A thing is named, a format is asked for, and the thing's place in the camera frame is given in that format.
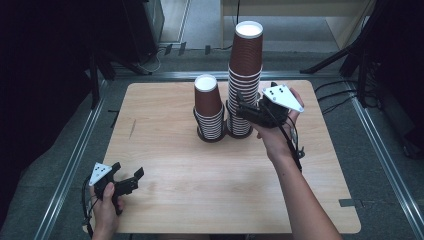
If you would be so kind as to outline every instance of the person's left hand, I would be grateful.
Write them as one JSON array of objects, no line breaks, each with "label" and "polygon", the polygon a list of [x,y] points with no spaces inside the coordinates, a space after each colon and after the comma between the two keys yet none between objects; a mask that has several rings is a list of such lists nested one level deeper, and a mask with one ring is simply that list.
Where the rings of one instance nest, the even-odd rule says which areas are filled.
[{"label": "person's left hand", "polygon": [[[94,228],[93,239],[112,239],[114,233],[118,229],[119,221],[116,215],[115,206],[112,203],[112,196],[115,192],[115,186],[112,182],[106,185],[103,192],[103,200],[98,199],[93,206],[96,218],[96,226]],[[94,187],[90,188],[91,196],[96,198]],[[120,210],[124,209],[124,201],[118,197],[118,206]]]}]

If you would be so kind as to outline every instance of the person's right hand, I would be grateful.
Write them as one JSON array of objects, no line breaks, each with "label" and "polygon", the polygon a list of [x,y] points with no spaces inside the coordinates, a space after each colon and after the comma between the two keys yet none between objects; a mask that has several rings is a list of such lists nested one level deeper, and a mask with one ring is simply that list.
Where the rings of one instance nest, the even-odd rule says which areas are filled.
[{"label": "person's right hand", "polygon": [[[302,107],[304,107],[304,103],[299,95],[293,88],[290,88],[290,91],[296,97],[297,101],[300,103]],[[288,116],[293,120],[293,123],[296,124],[297,118],[299,117],[299,112],[291,110]],[[277,159],[281,159],[281,157],[292,157],[290,149],[287,145],[287,140],[284,135],[281,133],[278,127],[275,128],[264,128],[257,124],[250,123],[253,128],[258,131],[257,138],[263,140],[265,144],[265,148],[267,150],[268,158],[275,163]],[[292,122],[287,119],[286,124],[284,124],[283,128],[286,131],[287,135],[291,136],[290,129],[294,127]]]}]

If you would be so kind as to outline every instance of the wire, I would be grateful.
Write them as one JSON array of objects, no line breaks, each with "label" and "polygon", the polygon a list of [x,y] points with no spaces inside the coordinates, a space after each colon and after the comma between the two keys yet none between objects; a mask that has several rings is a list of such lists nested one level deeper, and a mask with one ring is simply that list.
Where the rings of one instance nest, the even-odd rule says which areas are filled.
[{"label": "wire", "polygon": [[317,87],[315,90],[314,90],[314,92],[315,93],[317,93],[318,92],[318,90],[320,90],[321,88],[323,88],[323,87],[327,87],[327,86],[330,86],[330,85],[334,85],[334,84],[338,84],[338,83],[357,83],[357,81],[354,81],[354,80],[342,80],[342,81],[335,81],[335,82],[331,82],[331,83],[326,83],[326,84],[323,84],[323,85],[321,85],[321,86],[319,86],[319,87]]},{"label": "wire", "polygon": [[84,213],[83,225],[87,226],[88,234],[90,235],[90,238],[92,238],[94,231],[93,231],[93,228],[91,227],[91,223],[90,223],[90,220],[92,218],[91,211],[93,210],[94,205],[96,205],[96,203],[99,199],[96,199],[96,201],[93,204],[91,204],[90,209],[87,210],[87,204],[85,203],[86,202],[85,191],[86,191],[87,183],[90,180],[90,177],[91,177],[91,174],[84,180],[84,183],[82,185],[82,188],[81,188],[81,204],[82,204],[82,211]]},{"label": "wire", "polygon": [[343,104],[347,103],[349,100],[351,100],[352,98],[355,98],[355,97],[356,97],[356,95],[355,95],[355,96],[350,96],[350,97],[348,97],[347,99],[345,99],[343,102],[337,103],[337,104],[335,104],[335,105],[333,105],[333,106],[331,106],[331,107],[328,107],[328,108],[324,109],[324,110],[322,111],[322,114],[323,114],[323,115],[325,115],[325,114],[327,114],[327,113],[332,112],[332,111],[333,111],[334,109],[336,109],[337,107],[339,107],[339,106],[341,106],[341,105],[343,105]]},{"label": "wire", "polygon": [[237,24],[238,24],[238,16],[239,16],[239,14],[240,14],[240,0],[238,0],[238,3],[237,3]]},{"label": "wire", "polygon": [[294,128],[294,133],[296,135],[296,141],[295,141],[295,143],[296,143],[296,152],[297,152],[299,150],[299,144],[298,144],[299,143],[299,135],[297,134],[296,124],[294,124],[293,119],[291,119],[291,117],[289,117],[288,115],[287,115],[287,118],[290,120],[290,122],[292,123],[293,128]]},{"label": "wire", "polygon": [[344,94],[344,93],[351,93],[351,92],[357,92],[357,91],[356,90],[344,90],[344,91],[336,92],[336,93],[333,93],[333,94],[326,95],[324,97],[318,98],[318,102],[320,102],[320,101],[322,101],[324,99],[330,98],[330,97],[334,97],[334,96],[337,96],[337,95],[340,95],[340,94]]},{"label": "wire", "polygon": [[225,48],[211,48],[211,49],[214,49],[214,50],[228,50],[228,49],[230,49],[230,48],[232,48],[233,47],[233,45],[230,45],[230,46],[228,46],[228,47],[225,47]]},{"label": "wire", "polygon": [[[292,156],[293,156],[293,160],[296,163],[297,168],[299,169],[299,171],[302,172],[302,165],[300,164],[299,161],[299,153],[296,149],[298,149],[297,147],[297,143],[296,143],[296,149],[293,146],[293,142],[292,140],[289,138],[289,136],[287,135],[286,131],[284,130],[284,128],[280,125],[280,123],[278,122],[278,120],[275,118],[274,114],[272,114],[271,110],[269,110],[269,108],[267,106],[265,106],[265,104],[263,104],[262,102],[259,102],[259,104],[267,111],[267,113],[271,116],[272,120],[274,121],[274,123],[278,126],[278,128],[280,129],[280,131],[283,133],[284,137],[286,138],[287,141],[287,146],[289,147]],[[294,122],[293,120],[287,116],[290,121],[292,122],[293,126],[294,126]]]},{"label": "wire", "polygon": [[157,62],[158,62],[158,66],[154,69],[154,70],[149,70],[149,69],[146,69],[145,67],[143,67],[148,61],[150,61],[151,60],[151,58],[152,58],[152,56],[150,56],[146,61],[144,61],[144,63],[143,64],[137,64],[137,68],[139,68],[139,69],[142,69],[142,70],[144,70],[144,71],[147,71],[147,72],[150,72],[150,73],[153,73],[153,72],[156,72],[157,70],[159,70],[159,68],[161,67],[161,61],[160,61],[160,59],[159,59],[159,57],[158,57],[158,54],[160,53],[160,52],[162,52],[162,51],[164,51],[165,49],[160,49],[159,51],[157,51],[154,55],[155,55],[155,57],[156,57],[156,60],[157,60]]}]

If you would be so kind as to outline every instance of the finger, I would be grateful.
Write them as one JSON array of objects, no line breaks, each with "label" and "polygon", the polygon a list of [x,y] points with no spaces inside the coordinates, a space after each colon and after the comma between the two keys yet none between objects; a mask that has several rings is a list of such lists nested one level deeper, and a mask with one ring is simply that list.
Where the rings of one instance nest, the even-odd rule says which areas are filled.
[{"label": "finger", "polygon": [[290,88],[290,92],[292,92],[293,96],[296,98],[296,100],[299,102],[300,106],[304,107],[305,104],[303,103],[302,98],[300,97],[300,94],[294,90],[294,88]]},{"label": "finger", "polygon": [[121,196],[118,197],[118,208],[119,210],[124,210],[125,202],[124,199],[122,199]]},{"label": "finger", "polygon": [[94,186],[90,187],[90,196],[96,196],[96,193],[94,193]]},{"label": "finger", "polygon": [[252,123],[252,122],[249,122],[249,123],[250,123],[250,126],[252,126],[254,129],[258,130],[259,125],[257,125],[256,123]]},{"label": "finger", "polygon": [[103,192],[103,201],[112,200],[112,196],[114,192],[115,192],[115,185],[112,182],[108,183]]},{"label": "finger", "polygon": [[[300,104],[302,107],[304,107],[304,106],[305,106],[305,104],[303,103],[303,100],[302,100],[302,98],[300,97],[300,94],[299,94],[296,90],[294,90],[293,88],[290,88],[290,91],[292,92],[293,96],[297,99],[297,101],[299,102],[299,104]],[[291,120],[293,121],[293,124],[296,124],[296,121],[297,121],[297,118],[299,117],[299,115],[300,115],[300,112],[295,111],[295,110],[291,110],[288,116],[289,116],[289,117],[291,118]],[[288,123],[291,127],[293,127],[293,126],[292,126],[293,124],[291,123],[291,121],[288,121],[287,123]]]}]

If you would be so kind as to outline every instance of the black cable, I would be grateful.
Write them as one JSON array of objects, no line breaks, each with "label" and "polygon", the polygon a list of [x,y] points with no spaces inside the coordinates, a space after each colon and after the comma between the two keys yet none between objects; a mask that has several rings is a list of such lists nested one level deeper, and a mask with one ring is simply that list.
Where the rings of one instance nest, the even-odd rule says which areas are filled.
[{"label": "black cable", "polygon": [[296,152],[298,152],[299,151],[299,135],[297,134],[296,124],[294,124],[293,119],[291,119],[291,117],[289,117],[288,115],[287,115],[287,118],[292,123],[293,128],[294,128],[294,133],[296,134]]},{"label": "black cable", "polygon": [[324,97],[320,97],[317,100],[318,100],[318,102],[320,102],[320,101],[322,101],[326,98],[329,98],[329,97],[334,97],[334,96],[337,96],[337,95],[340,95],[340,94],[351,93],[351,92],[357,92],[357,91],[356,90],[344,90],[344,91],[336,92],[336,93],[333,93],[333,94],[330,94],[330,95],[327,95],[327,96],[324,96]]},{"label": "black cable", "polygon": [[238,16],[239,16],[239,14],[240,14],[240,0],[238,0],[238,3],[237,3],[237,20],[236,20],[236,22],[237,22],[237,24],[238,24]]},{"label": "black cable", "polygon": [[294,148],[292,140],[289,138],[289,136],[287,135],[287,133],[284,130],[284,128],[280,125],[280,123],[278,122],[278,120],[275,118],[274,114],[272,114],[271,110],[269,110],[269,108],[267,106],[265,106],[265,104],[263,104],[262,102],[259,102],[259,104],[261,104],[261,106],[268,112],[268,114],[271,116],[271,118],[274,121],[274,123],[278,126],[278,128],[280,129],[280,131],[283,133],[283,135],[284,135],[284,137],[286,138],[286,141],[287,141],[287,146],[289,147],[290,152],[292,153],[293,160],[296,163],[296,166],[299,169],[299,171],[302,172],[302,165],[300,164],[300,161],[299,161],[299,153]]},{"label": "black cable", "polygon": [[331,82],[331,83],[326,83],[326,84],[323,84],[323,85],[321,85],[321,86],[317,87],[317,88],[314,90],[314,92],[315,92],[315,93],[317,93],[317,92],[318,92],[318,90],[320,90],[320,89],[321,89],[321,88],[323,88],[323,87],[327,87],[327,86],[334,85],[334,84],[338,84],[338,83],[358,83],[358,82],[357,82],[357,81],[354,81],[354,80],[342,80],[342,81],[335,81],[335,82]]},{"label": "black cable", "polygon": [[156,54],[158,54],[160,51],[162,51],[162,50],[158,50],[158,51],[156,51],[155,53],[152,53],[152,54],[148,55],[148,56],[147,56],[147,59],[146,59],[146,60],[144,60],[142,63],[139,63],[138,65],[139,65],[139,66],[143,66],[144,64],[146,64],[146,63],[150,62],[150,60],[152,60],[152,57],[153,57],[153,56],[155,56]]},{"label": "black cable", "polygon": [[230,49],[232,47],[233,47],[233,45],[230,45],[230,46],[225,47],[225,48],[212,48],[212,49],[215,49],[215,50],[228,50],[228,49]]},{"label": "black cable", "polygon": [[87,186],[87,183],[90,180],[90,177],[91,177],[91,174],[84,180],[84,183],[82,185],[82,188],[81,188],[81,204],[82,204],[82,211],[84,212],[83,224],[85,226],[87,226],[87,232],[90,235],[90,238],[93,238],[94,231],[93,231],[93,228],[91,227],[91,224],[90,224],[91,210],[93,209],[94,204],[97,203],[98,199],[96,200],[96,202],[94,204],[92,204],[90,210],[88,211],[87,205],[85,204],[85,187]]},{"label": "black cable", "polygon": [[323,114],[323,115],[325,115],[325,114],[327,114],[327,113],[332,112],[332,111],[333,111],[334,109],[336,109],[337,107],[339,107],[339,106],[341,106],[341,105],[343,105],[343,104],[347,103],[350,99],[355,98],[355,97],[356,97],[356,95],[355,95],[355,96],[350,96],[350,97],[348,97],[347,99],[345,99],[343,102],[337,103],[337,104],[335,104],[335,105],[333,105],[333,106],[331,106],[331,107],[328,107],[328,108],[324,109],[324,110],[322,111],[322,114]]}]

